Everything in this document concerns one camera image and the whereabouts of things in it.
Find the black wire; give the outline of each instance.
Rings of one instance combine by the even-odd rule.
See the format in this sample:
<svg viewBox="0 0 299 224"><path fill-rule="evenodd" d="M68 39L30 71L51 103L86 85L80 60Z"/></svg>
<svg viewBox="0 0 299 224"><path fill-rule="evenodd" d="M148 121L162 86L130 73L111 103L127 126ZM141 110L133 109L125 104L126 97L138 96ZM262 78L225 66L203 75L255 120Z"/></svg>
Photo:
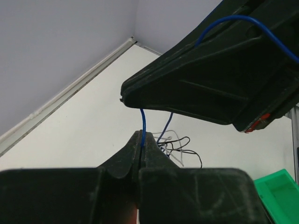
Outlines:
<svg viewBox="0 0 299 224"><path fill-rule="evenodd" d="M200 155L198 155L198 153L197 152L195 152L195 151L193 151L193 150L190 150L190 149L175 149L175 148L173 148L173 143L172 142L170 142L170 144L171 144L171 147L172 147L172 149L170 150L170 152L172 152L172 151L177 151L177 152L182 152L182 153L186 153L186 154L193 154L193 155L197 155L198 156L198 158L199 158L199 161L200 161L200 168L202 168L202 160L201 160L201 157L200 157Z"/></svg>
<svg viewBox="0 0 299 224"><path fill-rule="evenodd" d="M182 145L182 147L174 148L174 146L173 146L174 142L178 142L178 141L181 141L181 140L184 140L184 139L188 139L188 142L186 144ZM183 137L181 139L178 139L178 140L161 142L161 143L158 144L158 146L160 147L160 146L166 145L166 148L167 148L168 144L171 144L171 149L169 150L170 152L177 151L177 152L182 152L182 153L186 153L186 154L197 155L198 158L199 158L199 161L200 161L200 168L202 168L202 160L201 160L200 155L198 155L197 152L195 152L193 150L190 150L190 149L182 149L183 147L185 147L189 143L190 143L190 138L188 136L185 136L185 137Z"/></svg>
<svg viewBox="0 0 299 224"><path fill-rule="evenodd" d="M181 141L181 140L183 140L183 139L188 139L188 142L187 142L186 144L182 145L182 147L179 147L179 148L173 148L173 144L172 144L172 143ZM185 137L183 137L183 138L181 138L181 139L174 140L174 141L165 141L165 142L163 142L163 143L161 143L161 144L158 144L158 145L159 145L159 146L166 145L166 147L167 147L168 143L170 143L170 144L172 145L173 150L177 150L177 149L183 148L183 147L185 147L186 145L188 145L188 144L190 143L190 138L189 138L188 136L185 136Z"/></svg>
<svg viewBox="0 0 299 224"><path fill-rule="evenodd" d="M188 136L185 136L181 139L178 139L178 140L174 140L174 141L164 141L164 142L160 142L159 145L164 145L165 143L172 143L172 142L178 142L178 141L181 141L183 139L188 139L190 141L190 138Z"/></svg>

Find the blue wire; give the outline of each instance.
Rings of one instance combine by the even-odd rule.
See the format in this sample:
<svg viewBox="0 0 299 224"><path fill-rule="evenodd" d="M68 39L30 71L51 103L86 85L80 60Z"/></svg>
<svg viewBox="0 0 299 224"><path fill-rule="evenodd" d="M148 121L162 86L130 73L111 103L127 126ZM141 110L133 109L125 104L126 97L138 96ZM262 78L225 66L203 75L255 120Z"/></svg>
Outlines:
<svg viewBox="0 0 299 224"><path fill-rule="evenodd" d="M142 137L141 137L141 148L144 147L145 143L145 134L146 134L146 120L145 120L145 114L143 109L140 109L141 115L142 115Z"/></svg>
<svg viewBox="0 0 299 224"><path fill-rule="evenodd" d="M204 36L215 26L219 25L220 23L230 21L230 20L243 20L247 22L251 22L258 26L286 55L288 55L292 60L294 60L296 63L299 63L299 57L293 54L264 24L262 24L259 20L254 19L249 16L245 15L230 15L223 17L219 20L216 20L215 22L211 23L200 35L198 40L195 43L195 47L197 47L201 41L203 40Z"/></svg>
<svg viewBox="0 0 299 224"><path fill-rule="evenodd" d="M166 123L166 125L165 125L164 130L162 131L161 135L159 136L159 138L158 138L158 140L157 140L157 143L159 143L159 141L161 140L162 136L163 136L164 133L166 132L166 129L167 129L169 123L171 122L172 116L173 116L173 113L170 114L170 117L169 117L169 119L168 119L168 121L167 121L167 123Z"/></svg>

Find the white baseboard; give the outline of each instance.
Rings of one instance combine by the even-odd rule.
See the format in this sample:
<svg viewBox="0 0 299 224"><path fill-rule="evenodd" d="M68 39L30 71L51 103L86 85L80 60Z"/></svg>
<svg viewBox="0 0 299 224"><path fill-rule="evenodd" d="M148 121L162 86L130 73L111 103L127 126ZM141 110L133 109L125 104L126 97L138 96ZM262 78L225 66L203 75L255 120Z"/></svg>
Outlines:
<svg viewBox="0 0 299 224"><path fill-rule="evenodd" d="M143 49L148 50L148 51L151 52L151 53L154 53L155 55L158 55L158 56L161 56L161 55L162 55L160 52L157 52L157 51L155 51L155 50L153 50L153 49L151 49L151 48L148 48L147 46L143 45L143 44L140 43L140 42L137 42L136 45L139 46L139 47L141 47L141 48L143 48Z"/></svg>
<svg viewBox="0 0 299 224"><path fill-rule="evenodd" d="M4 155L12 146L24 138L40 123L42 123L55 110L63 105L69 98L76 94L81 88L89 83L101 71L103 71L114 60L121 56L126 50L135 44L132 38L129 38L118 49L113 51L110 55L105 57L95 66L90 68L80 78L70 84L67 88L57 94L53 99L43 105L40 109L30 114L27 118L22 120L19 124L11 128L9 131L0 136L0 157Z"/></svg>

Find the black plastic jaw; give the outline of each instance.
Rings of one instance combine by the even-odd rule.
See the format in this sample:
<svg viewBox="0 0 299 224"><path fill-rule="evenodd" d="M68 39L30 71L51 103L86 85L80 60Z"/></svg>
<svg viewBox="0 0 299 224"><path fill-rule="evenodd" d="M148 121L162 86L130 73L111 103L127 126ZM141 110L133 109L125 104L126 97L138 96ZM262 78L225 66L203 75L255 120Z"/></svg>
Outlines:
<svg viewBox="0 0 299 224"><path fill-rule="evenodd" d="M179 44L123 83L123 103L233 124L240 132L285 115L299 102L299 67L257 27L225 22L194 47L209 24L229 15L260 20L299 55L297 0L224 0Z"/></svg>
<svg viewBox="0 0 299 224"><path fill-rule="evenodd" d="M0 172L0 223L264 224L252 180L237 169L180 169L137 131L97 168Z"/></svg>

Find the green plastic bin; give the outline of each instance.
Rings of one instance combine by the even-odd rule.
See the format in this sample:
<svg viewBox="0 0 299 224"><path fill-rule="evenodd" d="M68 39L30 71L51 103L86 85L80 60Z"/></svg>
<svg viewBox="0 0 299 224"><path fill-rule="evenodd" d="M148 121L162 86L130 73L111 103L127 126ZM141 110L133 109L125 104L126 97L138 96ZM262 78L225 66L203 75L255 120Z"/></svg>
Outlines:
<svg viewBox="0 0 299 224"><path fill-rule="evenodd" d="M299 186L285 169L257 179L254 184L276 224L299 224Z"/></svg>

